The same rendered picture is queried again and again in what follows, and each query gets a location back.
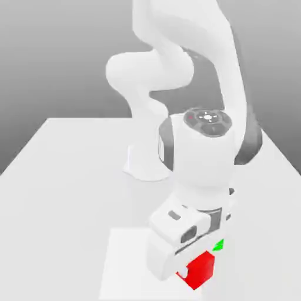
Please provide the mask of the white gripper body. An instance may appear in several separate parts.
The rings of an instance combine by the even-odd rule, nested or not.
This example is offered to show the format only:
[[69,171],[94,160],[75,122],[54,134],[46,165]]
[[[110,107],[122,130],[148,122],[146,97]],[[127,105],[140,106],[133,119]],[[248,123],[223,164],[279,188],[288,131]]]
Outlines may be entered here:
[[214,231],[180,248],[151,231],[146,248],[147,268],[158,280],[167,280],[203,252],[211,252],[214,245],[225,237],[225,231]]

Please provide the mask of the small red cube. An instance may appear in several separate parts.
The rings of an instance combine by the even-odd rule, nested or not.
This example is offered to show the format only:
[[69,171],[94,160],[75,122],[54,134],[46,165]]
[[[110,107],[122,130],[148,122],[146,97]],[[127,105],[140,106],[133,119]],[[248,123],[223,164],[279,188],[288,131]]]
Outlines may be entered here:
[[210,252],[205,251],[187,265],[188,274],[182,277],[176,274],[193,290],[201,287],[213,276],[215,257]]

